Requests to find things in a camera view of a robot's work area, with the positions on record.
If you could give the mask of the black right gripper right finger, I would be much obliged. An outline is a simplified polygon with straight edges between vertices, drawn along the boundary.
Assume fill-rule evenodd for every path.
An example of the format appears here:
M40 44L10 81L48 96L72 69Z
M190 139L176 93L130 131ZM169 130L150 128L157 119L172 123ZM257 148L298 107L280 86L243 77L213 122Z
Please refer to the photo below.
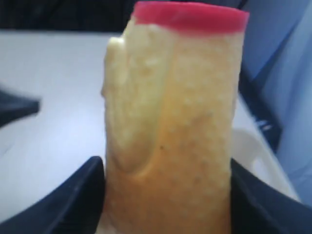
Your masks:
M231 160L233 234L311 234L312 209L280 193Z

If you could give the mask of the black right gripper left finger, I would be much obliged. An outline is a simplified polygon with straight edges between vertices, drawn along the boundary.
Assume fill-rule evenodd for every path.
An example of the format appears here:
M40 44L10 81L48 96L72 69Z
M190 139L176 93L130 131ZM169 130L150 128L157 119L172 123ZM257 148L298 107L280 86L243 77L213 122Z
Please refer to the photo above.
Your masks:
M42 200L0 225L2 234L94 234L105 196L103 161L90 157Z

